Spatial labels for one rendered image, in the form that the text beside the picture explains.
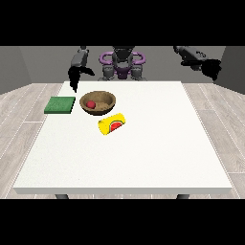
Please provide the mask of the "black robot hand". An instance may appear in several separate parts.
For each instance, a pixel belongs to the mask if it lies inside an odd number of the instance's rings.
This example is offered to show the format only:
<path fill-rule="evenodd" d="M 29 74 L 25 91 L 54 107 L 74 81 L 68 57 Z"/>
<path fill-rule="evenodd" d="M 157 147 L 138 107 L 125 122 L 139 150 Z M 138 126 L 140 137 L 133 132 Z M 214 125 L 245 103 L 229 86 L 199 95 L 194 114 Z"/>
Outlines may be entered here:
<path fill-rule="evenodd" d="M 195 60 L 191 67 L 199 69 L 204 76 L 212 80 L 217 80 L 218 74 L 222 70 L 219 59 Z"/>
<path fill-rule="evenodd" d="M 71 66 L 68 70 L 68 77 L 70 80 L 70 86 L 76 92 L 78 90 L 78 82 L 81 74 L 87 74 L 93 76 L 95 73 L 91 68 L 84 66 Z"/>

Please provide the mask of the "green square pad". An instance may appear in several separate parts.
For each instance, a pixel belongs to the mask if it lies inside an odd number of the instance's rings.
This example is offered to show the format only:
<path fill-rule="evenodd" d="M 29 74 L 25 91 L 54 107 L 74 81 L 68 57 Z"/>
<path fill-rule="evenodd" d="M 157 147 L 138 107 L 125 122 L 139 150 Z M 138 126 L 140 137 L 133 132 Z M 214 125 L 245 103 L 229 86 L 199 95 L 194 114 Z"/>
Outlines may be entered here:
<path fill-rule="evenodd" d="M 75 97 L 51 97 L 44 109 L 45 114 L 70 114 Z"/>

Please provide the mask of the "brown wooden bowl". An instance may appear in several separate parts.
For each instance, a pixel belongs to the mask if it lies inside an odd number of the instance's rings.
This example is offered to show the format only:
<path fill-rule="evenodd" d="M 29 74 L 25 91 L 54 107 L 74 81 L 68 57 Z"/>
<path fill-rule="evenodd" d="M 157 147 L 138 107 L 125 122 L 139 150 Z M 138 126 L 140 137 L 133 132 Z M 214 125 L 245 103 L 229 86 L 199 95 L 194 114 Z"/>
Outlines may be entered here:
<path fill-rule="evenodd" d="M 93 101 L 95 103 L 94 108 L 89 108 L 86 103 Z M 102 116 L 109 113 L 116 104 L 116 97 L 107 91 L 92 91 L 84 94 L 79 104 L 81 108 L 90 115 Z"/>

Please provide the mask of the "yellow cup with melon print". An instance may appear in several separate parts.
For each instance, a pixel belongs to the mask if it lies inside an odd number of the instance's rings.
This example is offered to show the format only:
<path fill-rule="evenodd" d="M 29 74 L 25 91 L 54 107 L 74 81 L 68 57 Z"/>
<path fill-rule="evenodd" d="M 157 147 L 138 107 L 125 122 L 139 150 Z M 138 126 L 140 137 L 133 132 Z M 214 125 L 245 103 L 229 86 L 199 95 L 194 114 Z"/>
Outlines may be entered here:
<path fill-rule="evenodd" d="M 99 130 L 103 135 L 108 135 L 124 124 L 125 117 L 122 113 L 115 114 L 98 122 Z"/>

